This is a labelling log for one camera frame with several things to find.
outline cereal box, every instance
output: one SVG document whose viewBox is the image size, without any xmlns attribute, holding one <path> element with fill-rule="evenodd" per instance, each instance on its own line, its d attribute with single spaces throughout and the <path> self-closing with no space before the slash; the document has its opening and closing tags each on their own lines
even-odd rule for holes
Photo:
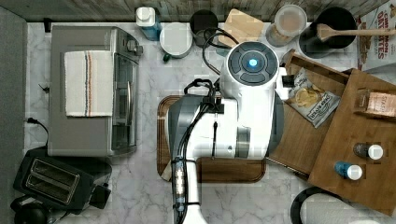
<svg viewBox="0 0 396 224">
<path fill-rule="evenodd" d="M 359 29 L 395 29 L 396 0 L 371 11 L 361 18 Z M 378 71 L 396 66 L 396 35 L 359 37 L 359 69 Z"/>
</svg>

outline wooden board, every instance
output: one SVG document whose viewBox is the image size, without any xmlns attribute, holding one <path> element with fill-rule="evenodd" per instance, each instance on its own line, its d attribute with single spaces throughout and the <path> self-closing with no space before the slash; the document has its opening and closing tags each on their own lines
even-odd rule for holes
<svg viewBox="0 0 396 224">
<path fill-rule="evenodd" d="M 342 96 L 348 75 L 315 63 L 291 50 L 283 58 L 289 75 L 304 67 L 309 80 L 326 91 Z M 317 129 L 296 110 L 284 105 L 285 127 L 282 140 L 270 159 L 306 175 L 311 173 L 334 112 Z"/>
<path fill-rule="evenodd" d="M 396 122 L 367 119 L 353 114 L 357 89 L 396 91 L 396 86 L 354 69 L 344 96 L 323 141 L 309 183 L 350 201 L 392 215 L 396 207 Z M 353 146 L 360 142 L 377 142 L 384 148 L 378 162 L 355 156 Z M 358 164 L 363 177 L 346 180 L 333 167 L 337 161 Z"/>
<path fill-rule="evenodd" d="M 170 161 L 169 148 L 164 134 L 164 118 L 169 106 L 180 96 L 168 96 L 158 106 L 157 118 L 157 172 L 162 175 Z M 201 158 L 197 161 L 200 183 L 255 183 L 265 174 L 265 160 L 230 160 Z"/>
<path fill-rule="evenodd" d="M 224 30 L 232 35 L 239 43 L 256 41 L 262 35 L 264 22 L 249 16 L 237 9 L 232 9 L 224 23 Z M 227 36 L 220 36 L 219 42 L 234 47 L 236 44 Z"/>
</svg>

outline box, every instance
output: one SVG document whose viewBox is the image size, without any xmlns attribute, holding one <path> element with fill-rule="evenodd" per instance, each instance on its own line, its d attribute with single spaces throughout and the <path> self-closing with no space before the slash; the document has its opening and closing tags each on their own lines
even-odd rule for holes
<svg viewBox="0 0 396 224">
<path fill-rule="evenodd" d="M 361 18 L 359 29 L 394 29 L 396 23 L 396 0 L 371 11 Z M 396 36 L 360 36 L 359 69 L 382 71 L 396 65 Z"/>
<path fill-rule="evenodd" d="M 359 89 L 354 110 L 369 118 L 396 119 L 396 91 Z"/>
</svg>

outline wooden spoon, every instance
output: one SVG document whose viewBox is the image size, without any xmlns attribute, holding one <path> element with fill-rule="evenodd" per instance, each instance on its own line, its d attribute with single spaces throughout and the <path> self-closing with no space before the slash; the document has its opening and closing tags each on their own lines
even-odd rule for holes
<svg viewBox="0 0 396 224">
<path fill-rule="evenodd" d="M 327 38 L 336 35 L 396 35 L 395 29 L 378 29 L 378 30 L 345 30 L 338 31 L 332 29 L 332 27 L 319 23 L 317 26 L 318 37 L 321 41 L 325 41 Z"/>
</svg>

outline bag of chips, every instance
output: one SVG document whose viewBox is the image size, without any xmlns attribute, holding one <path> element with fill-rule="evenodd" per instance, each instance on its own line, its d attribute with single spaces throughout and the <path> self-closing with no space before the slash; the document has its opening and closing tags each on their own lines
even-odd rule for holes
<svg viewBox="0 0 396 224">
<path fill-rule="evenodd" d="M 338 106 L 340 97 L 312 84 L 305 69 L 301 68 L 295 76 L 294 88 L 291 89 L 286 103 L 317 128 Z"/>
</svg>

